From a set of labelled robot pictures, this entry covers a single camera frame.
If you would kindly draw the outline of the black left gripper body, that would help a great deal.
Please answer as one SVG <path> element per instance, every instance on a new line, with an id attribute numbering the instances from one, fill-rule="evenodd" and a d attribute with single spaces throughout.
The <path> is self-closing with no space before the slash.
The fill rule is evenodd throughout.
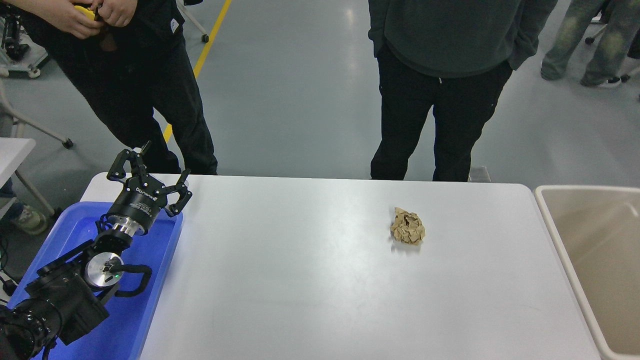
<path id="1" fill-rule="evenodd" d="M 151 227 L 168 201 L 166 194 L 158 194 L 164 184 L 157 178 L 128 178 L 122 192 L 110 207 L 111 217 L 130 218 L 142 227 Z"/>

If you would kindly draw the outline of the person's left hand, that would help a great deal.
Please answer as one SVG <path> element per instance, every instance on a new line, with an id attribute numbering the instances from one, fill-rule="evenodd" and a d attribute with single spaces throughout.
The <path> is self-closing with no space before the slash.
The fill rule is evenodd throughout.
<path id="1" fill-rule="evenodd" d="M 126 27 L 138 7 L 137 0 L 94 0 L 91 9 L 99 18 L 112 27 Z"/>

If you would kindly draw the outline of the person's right hand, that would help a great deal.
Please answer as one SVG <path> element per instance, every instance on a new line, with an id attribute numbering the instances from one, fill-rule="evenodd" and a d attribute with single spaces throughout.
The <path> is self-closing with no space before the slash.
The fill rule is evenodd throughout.
<path id="1" fill-rule="evenodd" d="M 68 0 L 51 1 L 48 5 L 47 21 L 58 30 L 82 40 L 98 35 L 105 27 L 103 22 L 87 18 Z"/>

